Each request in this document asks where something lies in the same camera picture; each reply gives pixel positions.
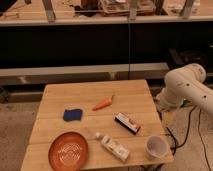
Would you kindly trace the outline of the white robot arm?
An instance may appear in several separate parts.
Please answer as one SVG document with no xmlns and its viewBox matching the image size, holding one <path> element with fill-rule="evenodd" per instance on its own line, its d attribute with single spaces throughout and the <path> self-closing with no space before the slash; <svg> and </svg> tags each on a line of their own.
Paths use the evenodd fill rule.
<svg viewBox="0 0 213 171">
<path fill-rule="evenodd" d="M 187 99 L 213 116 L 213 89 L 203 84 L 205 79 L 206 71 L 197 63 L 170 70 L 164 77 L 165 87 L 157 95 L 159 108 L 175 109 Z"/>
</svg>

